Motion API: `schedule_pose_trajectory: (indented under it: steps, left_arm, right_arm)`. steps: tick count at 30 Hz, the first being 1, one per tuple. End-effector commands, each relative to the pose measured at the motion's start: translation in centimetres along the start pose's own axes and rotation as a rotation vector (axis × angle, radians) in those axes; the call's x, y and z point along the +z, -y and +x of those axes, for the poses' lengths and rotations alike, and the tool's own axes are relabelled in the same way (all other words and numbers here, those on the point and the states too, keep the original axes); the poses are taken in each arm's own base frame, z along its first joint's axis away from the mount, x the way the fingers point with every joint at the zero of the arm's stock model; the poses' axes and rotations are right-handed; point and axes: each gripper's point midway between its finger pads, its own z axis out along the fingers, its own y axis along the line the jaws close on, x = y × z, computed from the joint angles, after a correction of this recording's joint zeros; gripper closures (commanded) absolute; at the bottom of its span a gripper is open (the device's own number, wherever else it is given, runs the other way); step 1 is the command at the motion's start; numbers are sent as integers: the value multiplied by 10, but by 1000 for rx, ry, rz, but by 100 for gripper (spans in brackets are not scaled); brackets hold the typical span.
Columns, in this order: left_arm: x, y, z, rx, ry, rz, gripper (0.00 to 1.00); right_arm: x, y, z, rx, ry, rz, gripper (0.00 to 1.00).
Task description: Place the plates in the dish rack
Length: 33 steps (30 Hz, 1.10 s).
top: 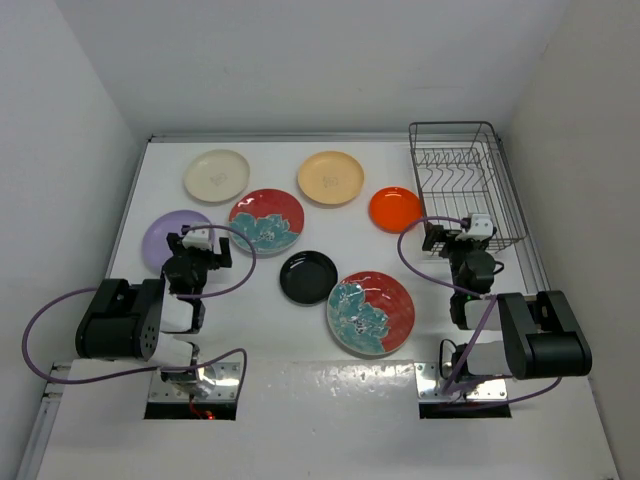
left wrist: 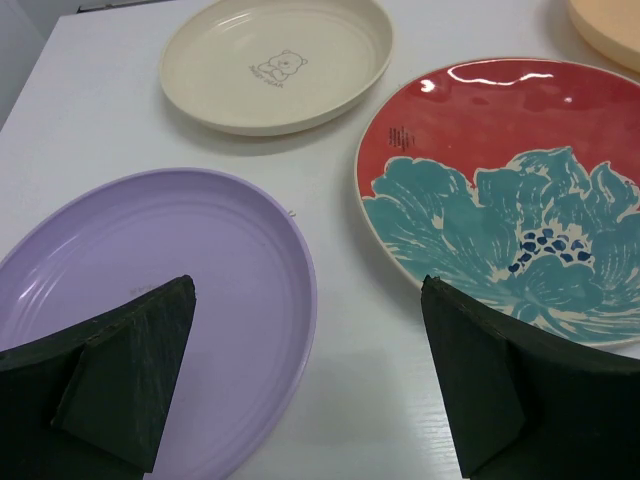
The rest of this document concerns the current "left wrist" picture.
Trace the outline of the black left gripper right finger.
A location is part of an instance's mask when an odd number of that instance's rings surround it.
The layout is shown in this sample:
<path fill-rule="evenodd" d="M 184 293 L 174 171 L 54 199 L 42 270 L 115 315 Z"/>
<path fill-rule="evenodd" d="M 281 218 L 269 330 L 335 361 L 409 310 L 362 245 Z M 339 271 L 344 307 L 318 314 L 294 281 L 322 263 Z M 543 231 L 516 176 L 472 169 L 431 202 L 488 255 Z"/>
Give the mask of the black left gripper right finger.
<path fill-rule="evenodd" d="M 530 326 L 436 277 L 429 346 L 466 479 L 635 479 L 639 363 Z"/>

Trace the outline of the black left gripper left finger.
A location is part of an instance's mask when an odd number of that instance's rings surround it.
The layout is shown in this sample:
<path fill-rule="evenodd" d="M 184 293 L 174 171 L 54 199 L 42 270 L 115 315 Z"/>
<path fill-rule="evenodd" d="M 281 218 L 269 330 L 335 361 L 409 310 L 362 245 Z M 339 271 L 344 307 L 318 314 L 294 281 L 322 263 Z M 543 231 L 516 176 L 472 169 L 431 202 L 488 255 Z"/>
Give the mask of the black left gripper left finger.
<path fill-rule="evenodd" d="M 4 479 L 152 472 L 194 320 L 183 275 L 1 353 Z"/>

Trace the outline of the lavender plastic plate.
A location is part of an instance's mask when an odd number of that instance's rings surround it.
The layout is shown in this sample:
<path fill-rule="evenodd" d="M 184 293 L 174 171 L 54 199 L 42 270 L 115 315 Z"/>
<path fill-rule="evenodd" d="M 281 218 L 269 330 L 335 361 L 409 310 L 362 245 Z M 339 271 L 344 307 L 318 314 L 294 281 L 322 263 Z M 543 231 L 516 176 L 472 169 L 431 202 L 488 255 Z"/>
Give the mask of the lavender plastic plate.
<path fill-rule="evenodd" d="M 197 298 L 156 479 L 225 479 L 288 406 L 317 288 L 299 229 L 268 194 L 198 169 L 144 172 L 50 216 L 1 265 L 1 345 L 111 310 L 182 275 Z"/>

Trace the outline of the red teal flower plate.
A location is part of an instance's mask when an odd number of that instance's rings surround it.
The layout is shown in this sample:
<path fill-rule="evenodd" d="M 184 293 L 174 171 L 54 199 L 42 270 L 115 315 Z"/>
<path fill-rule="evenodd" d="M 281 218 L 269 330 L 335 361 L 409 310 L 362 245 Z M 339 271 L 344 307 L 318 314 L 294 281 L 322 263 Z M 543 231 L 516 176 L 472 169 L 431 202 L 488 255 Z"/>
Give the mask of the red teal flower plate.
<path fill-rule="evenodd" d="M 487 58 L 400 87 L 354 163 L 365 222 L 413 284 L 437 277 L 567 340 L 639 340 L 639 84 Z"/>

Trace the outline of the cream bear plate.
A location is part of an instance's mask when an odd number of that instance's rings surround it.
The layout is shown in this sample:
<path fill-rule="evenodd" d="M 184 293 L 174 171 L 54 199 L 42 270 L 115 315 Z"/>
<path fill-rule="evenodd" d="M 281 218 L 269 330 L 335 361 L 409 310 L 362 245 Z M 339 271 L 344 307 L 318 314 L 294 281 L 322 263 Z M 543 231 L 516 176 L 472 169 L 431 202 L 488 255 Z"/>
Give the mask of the cream bear plate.
<path fill-rule="evenodd" d="M 212 129 L 285 135 L 361 102 L 393 45 L 377 1 L 217 1 L 172 35 L 159 81 L 179 111 Z"/>

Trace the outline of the peach beige plate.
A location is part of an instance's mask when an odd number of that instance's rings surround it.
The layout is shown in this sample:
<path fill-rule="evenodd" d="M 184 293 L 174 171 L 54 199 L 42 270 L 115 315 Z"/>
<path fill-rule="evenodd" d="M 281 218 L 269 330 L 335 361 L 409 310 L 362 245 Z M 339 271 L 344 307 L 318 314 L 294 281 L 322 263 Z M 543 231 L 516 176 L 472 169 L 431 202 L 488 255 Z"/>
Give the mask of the peach beige plate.
<path fill-rule="evenodd" d="M 639 0 L 570 0 L 567 9 L 587 43 L 639 72 Z"/>

